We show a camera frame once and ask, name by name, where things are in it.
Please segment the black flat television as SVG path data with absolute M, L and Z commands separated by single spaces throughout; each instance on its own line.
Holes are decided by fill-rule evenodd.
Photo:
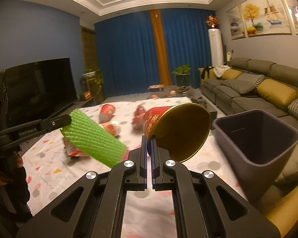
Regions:
M 47 119 L 77 100 L 70 59 L 52 59 L 6 70 L 7 126 Z

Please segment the grey tv cabinet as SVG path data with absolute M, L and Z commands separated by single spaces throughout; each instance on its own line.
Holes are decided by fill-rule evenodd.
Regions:
M 95 105 L 97 105 L 97 102 L 96 102 L 94 97 L 91 97 L 86 101 L 76 101 L 72 105 L 67 106 L 66 108 L 64 108 L 58 114 L 55 114 L 54 117 L 62 116 L 62 115 L 65 115 L 65 114 L 70 114 L 73 110 L 75 110 L 77 108 L 91 107 L 91 106 L 95 106 Z M 19 155 L 23 156 L 43 136 L 44 136 L 44 134 L 40 135 L 40 136 L 37 136 L 35 138 L 32 138 L 32 139 L 30 139 L 30 140 L 28 140 L 24 143 L 21 143 L 21 145 L 20 145 L 21 151 L 19 152 Z

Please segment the red foil wrapper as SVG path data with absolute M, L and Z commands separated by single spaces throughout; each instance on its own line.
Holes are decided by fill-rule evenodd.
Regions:
M 142 105 L 137 106 L 132 119 L 132 127 L 134 130 L 142 129 L 142 122 L 146 112 L 146 109 Z

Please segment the red white plastic bag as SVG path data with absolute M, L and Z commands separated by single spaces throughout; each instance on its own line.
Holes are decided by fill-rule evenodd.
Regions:
M 64 143 L 64 148 L 66 151 L 66 154 L 69 157 L 88 157 L 86 153 L 75 147 L 69 140 L 67 140 L 65 137 L 62 138 Z

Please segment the red gold paper cup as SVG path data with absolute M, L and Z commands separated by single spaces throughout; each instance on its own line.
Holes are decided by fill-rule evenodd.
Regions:
M 169 151 L 178 162 L 192 158 L 204 145 L 211 127 L 211 115 L 196 103 L 160 106 L 149 109 L 142 120 L 148 140 Z

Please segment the far mustard cushion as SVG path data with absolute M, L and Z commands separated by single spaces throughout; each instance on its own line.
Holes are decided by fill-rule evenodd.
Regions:
M 243 73 L 239 70 L 236 69 L 229 69 L 226 70 L 222 76 L 220 77 L 220 79 L 222 80 L 234 80 L 237 79 L 240 75 L 242 75 Z

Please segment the near beige cushion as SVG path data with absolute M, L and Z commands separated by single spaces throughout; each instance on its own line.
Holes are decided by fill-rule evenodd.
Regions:
M 276 179 L 276 185 L 298 182 L 298 144 L 294 148 L 287 164 Z

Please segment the sailboat tree painting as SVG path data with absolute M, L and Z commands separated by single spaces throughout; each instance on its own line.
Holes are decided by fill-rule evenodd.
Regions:
M 281 0 L 246 0 L 241 12 L 248 36 L 291 34 Z

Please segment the small red paper cup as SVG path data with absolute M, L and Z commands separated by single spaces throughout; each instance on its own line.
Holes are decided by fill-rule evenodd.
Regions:
M 116 111 L 116 108 L 111 104 L 104 104 L 101 108 L 100 114 L 99 114 L 99 121 L 100 123 L 107 123 L 109 122 L 114 113 Z

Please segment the green foam net sleeve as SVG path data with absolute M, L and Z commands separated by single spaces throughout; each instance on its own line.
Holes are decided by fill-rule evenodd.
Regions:
M 79 109 L 70 113 L 71 124 L 61 128 L 63 137 L 100 163 L 112 168 L 128 148 Z

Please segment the white orange paper cup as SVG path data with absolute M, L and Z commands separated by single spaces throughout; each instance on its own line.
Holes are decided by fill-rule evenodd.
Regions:
M 114 137 L 120 135 L 121 129 L 118 121 L 109 121 L 107 123 L 101 123 L 100 126 Z

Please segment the potted plant on stand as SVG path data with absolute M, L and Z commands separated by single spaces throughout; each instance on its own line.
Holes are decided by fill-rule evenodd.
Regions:
M 95 64 L 88 65 L 85 68 L 84 74 L 81 75 L 81 81 L 85 91 L 89 91 L 96 103 L 101 104 L 104 101 L 104 81 L 99 66 L 96 66 Z

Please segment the grey sectional sofa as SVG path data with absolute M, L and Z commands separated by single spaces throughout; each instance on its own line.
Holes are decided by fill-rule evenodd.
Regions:
M 298 130 L 298 69 L 272 61 L 233 58 L 217 77 L 200 69 L 201 92 L 226 115 L 260 109 Z

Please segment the large mustard cushion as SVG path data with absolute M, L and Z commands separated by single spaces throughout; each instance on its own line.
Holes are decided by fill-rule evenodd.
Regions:
M 295 89 L 272 79 L 264 80 L 257 87 L 257 93 L 260 97 L 283 111 L 286 111 L 288 105 L 298 98 Z

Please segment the grey sofa cushion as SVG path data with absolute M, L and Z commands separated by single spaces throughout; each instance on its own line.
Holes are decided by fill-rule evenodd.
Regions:
M 249 92 L 252 92 L 256 88 L 256 85 L 253 83 L 243 81 L 243 80 L 236 80 L 236 79 L 223 80 L 221 84 L 228 88 L 233 89 L 240 95 L 244 95 Z

